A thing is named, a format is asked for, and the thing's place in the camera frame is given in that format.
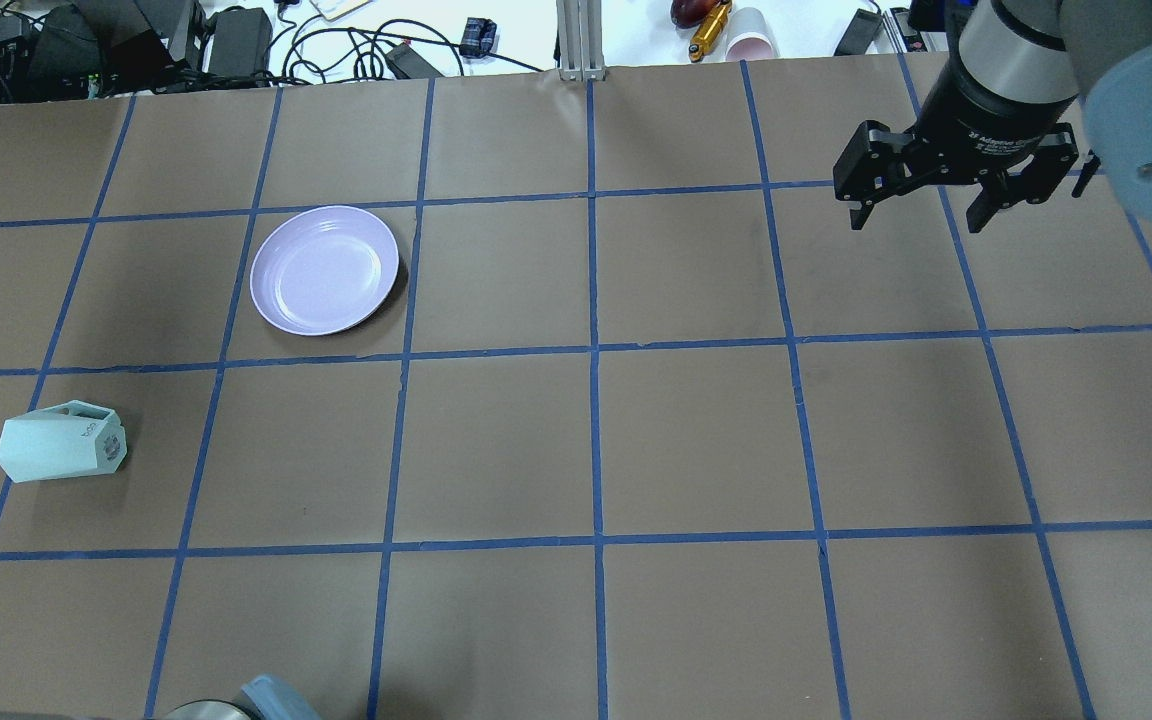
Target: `white table surface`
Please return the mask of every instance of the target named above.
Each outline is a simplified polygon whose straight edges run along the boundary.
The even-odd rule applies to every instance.
[[[14,9],[43,15],[61,0],[23,0]],[[273,0],[200,0],[210,15],[230,5],[247,8],[263,8],[273,18]],[[908,5],[902,0],[879,0],[884,9]],[[736,0],[736,8],[758,8],[771,29],[772,40],[781,58],[814,58],[832,55],[838,38],[859,8],[870,8],[864,0]],[[317,14],[310,0],[301,0],[285,14],[291,22],[301,23]],[[453,41],[460,41],[468,17],[494,20],[498,25],[497,53],[516,58],[539,68],[553,68],[554,36],[558,31],[558,10],[551,0],[371,0],[371,3],[325,23],[316,20],[306,29],[325,26],[376,28],[388,18],[415,18],[440,32]],[[282,29],[274,22],[275,35]],[[419,37],[433,37],[415,26],[394,26],[393,32]],[[669,0],[602,0],[602,54],[607,65],[684,65],[687,63],[687,40],[692,29],[676,29],[669,22]],[[280,73],[291,33],[285,36],[270,54],[270,68]],[[434,45],[417,44],[420,54],[444,74],[457,71],[456,60],[450,50]],[[329,65],[349,50],[342,35],[320,36],[303,45],[306,59],[320,65]],[[892,45],[884,33],[870,46],[870,53],[890,53]],[[721,61],[721,54],[705,61]],[[342,68],[331,73],[329,78],[349,76],[348,61]],[[465,74],[525,73],[516,65],[503,60],[467,60]],[[310,74],[298,73],[310,78]]]

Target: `cable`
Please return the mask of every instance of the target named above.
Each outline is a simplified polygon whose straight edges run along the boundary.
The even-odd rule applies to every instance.
[[[434,28],[429,26],[429,24],[422,23],[418,20],[393,18],[393,20],[385,20],[384,23],[380,23],[380,26],[374,30],[376,35],[378,36],[387,35],[385,33],[385,28],[393,26],[393,24],[408,24],[409,26],[418,26],[422,29],[426,29],[426,31],[430,31],[431,33],[438,36],[439,40],[442,40],[444,45],[448,46],[449,50],[452,50],[452,58],[456,59],[456,69],[461,74],[461,77],[465,77],[465,63],[462,63],[461,61],[461,53],[460,51],[457,51],[458,45],[454,44],[454,41],[452,40],[448,40],[447,36],[445,36],[442,32],[438,32]],[[404,40],[411,41],[416,40],[416,38],[406,37]]]
[[[544,69],[535,67],[535,65],[524,63],[524,61],[522,61],[522,60],[515,60],[513,58],[506,58],[505,55],[498,55],[495,53],[486,53],[486,56],[494,58],[497,60],[503,60],[503,61],[506,61],[506,63],[514,63],[514,65],[517,65],[520,68],[526,68],[529,70],[535,70],[535,73],[545,73]]]
[[[275,15],[278,17],[278,22],[283,23],[283,29],[282,31],[279,31],[279,33],[274,36],[274,40],[270,40],[270,46],[265,48],[266,65],[268,63],[270,53],[273,53],[274,46],[278,45],[278,41],[282,40],[287,33],[291,32],[293,29],[297,28],[296,23],[291,22],[291,20],[283,17],[283,13],[286,12],[287,12],[287,5],[279,3],[278,13],[275,13]]]
[[[308,32],[306,35],[301,35],[306,24],[312,22],[312,20],[319,18],[321,15],[314,15],[314,17],[306,20],[301,28],[297,28],[297,33],[291,38],[291,46],[287,51],[287,55],[283,58],[282,74],[285,77],[298,77],[297,70],[305,70],[305,73],[311,73],[317,77],[317,81],[321,83],[340,83],[340,82],[361,82],[361,81],[378,81],[387,79],[385,78],[385,65],[384,53],[381,53],[381,46],[388,46],[389,50],[396,47],[395,41],[424,41],[427,45],[440,45],[452,50],[453,59],[456,59],[456,67],[461,76],[465,74],[465,65],[461,60],[458,53],[458,47],[455,41],[449,40],[447,36],[439,32],[438,29],[429,26],[429,24],[422,23],[418,20],[410,18],[391,18],[387,22],[380,24],[377,29],[364,29],[355,26],[328,26],[316,29],[316,31]],[[412,24],[412,26],[419,26],[426,29],[434,36],[438,36],[438,40],[430,40],[427,37],[412,37],[410,35],[402,35],[396,32],[385,32],[385,28],[394,26],[394,24]],[[312,40],[314,37],[324,37],[326,35],[344,33],[353,45],[353,50],[347,51],[346,54],[335,59],[333,63],[319,65],[314,61],[306,59],[305,56],[305,44]],[[524,63],[524,61],[509,58],[507,55],[500,55],[497,53],[486,54],[488,58],[494,58],[497,60],[503,60],[506,63],[517,65],[520,68],[525,68],[532,70],[532,73],[543,73],[543,70],[535,65]],[[326,76],[332,73],[335,68],[339,68],[341,63],[346,60],[351,59],[353,61],[353,76],[349,78],[328,81]]]
[[[268,85],[310,85],[305,79],[275,76],[270,70],[252,73],[250,76],[215,76],[211,73],[180,68],[168,78],[157,82],[150,92],[152,94],[177,94],[179,92],[204,90],[232,90],[233,88],[250,88],[253,82],[264,82]]]

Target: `plate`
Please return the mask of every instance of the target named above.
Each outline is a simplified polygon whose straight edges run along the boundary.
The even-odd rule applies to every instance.
[[[262,318],[302,336],[363,323],[397,278],[397,242],[366,210],[328,205],[279,225],[252,259],[252,302]]]

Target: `black cable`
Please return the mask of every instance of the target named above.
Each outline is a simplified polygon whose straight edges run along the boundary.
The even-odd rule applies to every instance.
[[[17,13],[15,10],[8,10],[8,9],[6,9],[6,5],[3,6],[3,8],[0,8],[0,17],[2,17],[3,15],[12,15],[14,18],[26,20],[26,22],[29,24],[32,24],[32,26],[36,26],[36,28],[45,28],[46,26],[46,23],[44,22],[44,20],[36,18],[36,17],[33,17],[33,15],[26,15],[24,13]],[[84,36],[84,35],[78,35],[77,32],[74,32],[71,29],[69,29],[67,26],[53,26],[51,29],[54,32],[63,32],[65,35],[68,35],[70,37],[77,37],[78,40],[92,41],[93,44],[97,41],[97,39],[94,37],[88,37],[88,36]]]
[[[385,62],[384,53],[380,51],[381,44],[388,45],[389,50],[396,47],[394,41],[385,40],[385,38],[394,38],[394,40],[402,41],[424,41],[427,45],[440,45],[452,50],[452,55],[456,59],[456,66],[460,74],[465,74],[465,65],[461,61],[461,55],[458,53],[458,47],[455,41],[449,40],[447,36],[440,33],[438,29],[429,26],[429,24],[417,22],[417,20],[410,18],[393,18],[387,20],[380,24],[377,29],[364,29],[355,26],[328,26],[316,29],[306,35],[301,35],[303,28],[312,20],[319,18],[321,15],[314,15],[314,17],[306,20],[305,24],[302,24],[297,29],[297,33],[291,38],[291,46],[287,51],[287,55],[283,58],[282,74],[285,77],[297,77],[296,73],[300,69],[306,70],[306,73],[312,73],[321,83],[339,83],[339,82],[354,82],[354,81],[376,81],[385,79]],[[427,37],[412,37],[410,35],[402,35],[396,32],[385,32],[385,28],[393,26],[393,24],[412,24],[412,26],[419,26],[426,29],[434,36],[439,37],[439,40],[430,40]],[[349,41],[353,45],[351,51],[347,51],[346,54],[340,56],[338,60],[333,61],[332,65],[319,65],[314,61],[306,59],[305,56],[305,44],[312,40],[314,37],[321,37],[325,35],[333,33],[346,33]],[[535,65],[524,63],[524,61],[509,58],[507,55],[500,55],[497,53],[486,54],[488,58],[494,58],[497,60],[503,60],[506,63],[517,65],[520,68],[525,68],[532,70],[532,73],[543,73],[543,70]],[[353,77],[343,78],[338,81],[326,79],[326,74],[332,73],[333,69],[340,67],[349,58],[355,59],[353,63]]]
[[[1,6],[1,8],[0,8],[0,15],[5,15],[6,13],[13,12],[12,6],[15,5],[15,3],[18,3],[18,1],[20,0],[8,0],[8,1],[6,1],[6,5]]]
[[[503,60],[503,61],[506,61],[506,63],[514,63],[514,65],[517,65],[520,68],[526,68],[529,70],[535,70],[535,73],[545,73],[544,69],[535,67],[535,65],[524,63],[524,61],[522,61],[522,60],[515,60],[513,58],[506,58],[505,55],[498,55],[495,53],[486,53],[485,56],[494,58],[497,60]]]
[[[152,94],[172,94],[172,92],[229,90],[229,88],[250,88],[253,82],[265,82],[270,85],[310,85],[305,79],[279,77],[270,70],[252,73],[250,76],[214,76],[211,73],[180,68],[172,74],[172,77],[156,83],[150,92]]]
[[[387,35],[385,33],[385,28],[393,26],[393,24],[408,24],[409,26],[418,26],[422,29],[426,29],[426,31],[433,32],[435,36],[438,36],[439,40],[444,41],[445,46],[448,46],[449,50],[452,50],[452,58],[456,59],[456,69],[461,74],[461,77],[465,77],[465,63],[462,63],[461,61],[461,53],[458,50],[460,46],[457,44],[454,44],[454,41],[448,40],[447,36],[445,36],[442,32],[438,32],[434,28],[429,26],[429,24],[422,23],[418,20],[408,20],[408,18],[385,20],[385,22],[380,23],[380,26],[372,32],[376,32],[376,35],[378,36],[385,36]]]
[[[270,46],[265,48],[266,65],[270,63],[270,53],[273,53],[274,46],[278,45],[278,41],[282,40],[287,33],[291,32],[293,29],[297,28],[296,23],[291,22],[291,20],[283,17],[283,13],[286,12],[287,12],[287,5],[280,3],[278,6],[278,13],[275,13],[275,15],[278,15],[278,22],[283,23],[283,29],[282,31],[279,31],[279,33],[274,36],[274,40],[270,40]]]

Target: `table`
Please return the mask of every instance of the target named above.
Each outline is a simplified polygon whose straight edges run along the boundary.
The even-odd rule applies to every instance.
[[[1152,225],[1094,179],[847,229],[833,159],[943,60],[0,108],[0,427],[131,448],[0,471],[0,707],[1152,717]],[[275,332],[248,260],[340,202],[396,290]]]

